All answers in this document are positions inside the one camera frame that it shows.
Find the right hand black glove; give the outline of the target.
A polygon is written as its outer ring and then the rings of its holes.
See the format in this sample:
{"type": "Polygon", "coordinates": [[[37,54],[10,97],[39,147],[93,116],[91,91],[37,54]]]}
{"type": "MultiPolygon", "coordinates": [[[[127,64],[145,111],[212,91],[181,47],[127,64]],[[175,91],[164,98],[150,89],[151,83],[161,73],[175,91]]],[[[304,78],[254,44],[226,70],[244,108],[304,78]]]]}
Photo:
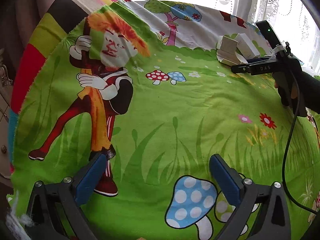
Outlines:
{"type": "Polygon", "coordinates": [[[306,117],[300,111],[303,106],[319,113],[319,80],[304,72],[297,59],[285,60],[272,76],[284,106],[292,107],[301,117],[306,117]]]}

